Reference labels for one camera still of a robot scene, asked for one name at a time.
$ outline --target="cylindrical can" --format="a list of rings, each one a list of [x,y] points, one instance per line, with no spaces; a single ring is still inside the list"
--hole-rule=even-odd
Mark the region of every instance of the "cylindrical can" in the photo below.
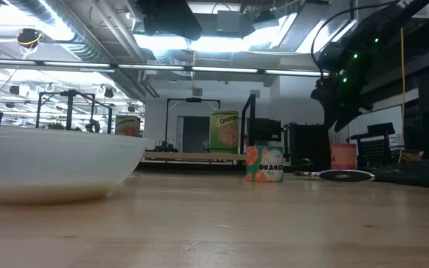
[[[356,170],[357,145],[333,144],[331,146],[331,168],[336,170]]]
[[[115,117],[115,134],[140,136],[140,117],[134,115],[117,115]]]
[[[236,111],[213,111],[209,125],[210,153],[238,153],[238,118]]]
[[[246,181],[282,182],[283,174],[282,147],[248,146],[246,148]]]

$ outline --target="door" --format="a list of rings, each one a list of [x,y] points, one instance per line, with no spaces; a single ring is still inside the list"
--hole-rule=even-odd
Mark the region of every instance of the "door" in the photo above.
[[[209,117],[183,118],[183,152],[205,153],[209,145]]]

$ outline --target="desk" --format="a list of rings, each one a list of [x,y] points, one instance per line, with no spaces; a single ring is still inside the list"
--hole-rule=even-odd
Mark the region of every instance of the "desk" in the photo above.
[[[429,267],[429,189],[134,173],[105,200],[0,205],[0,267]]]

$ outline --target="bowl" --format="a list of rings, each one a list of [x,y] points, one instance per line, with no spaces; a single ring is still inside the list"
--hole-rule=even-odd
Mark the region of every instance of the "bowl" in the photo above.
[[[120,135],[0,127],[0,202],[36,205],[103,197],[154,144]]]

